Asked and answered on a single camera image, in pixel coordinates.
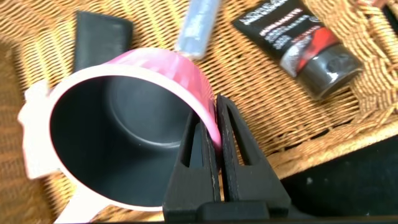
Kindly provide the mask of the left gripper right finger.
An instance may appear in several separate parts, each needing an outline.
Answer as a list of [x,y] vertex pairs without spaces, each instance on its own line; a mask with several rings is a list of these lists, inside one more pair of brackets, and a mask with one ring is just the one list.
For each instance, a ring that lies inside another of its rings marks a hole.
[[237,106],[229,98],[218,95],[216,113],[222,138],[224,199],[246,203],[245,210],[253,215],[257,203],[271,218],[285,218],[291,199]]

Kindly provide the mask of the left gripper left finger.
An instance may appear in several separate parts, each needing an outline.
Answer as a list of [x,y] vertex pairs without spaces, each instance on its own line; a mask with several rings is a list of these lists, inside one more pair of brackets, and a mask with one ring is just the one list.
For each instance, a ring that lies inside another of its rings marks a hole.
[[[202,166],[193,168],[192,157],[195,128],[200,127]],[[165,194],[162,210],[166,223],[206,223],[210,210],[221,201],[218,165],[213,141],[195,112],[188,115],[187,124],[174,171]]]

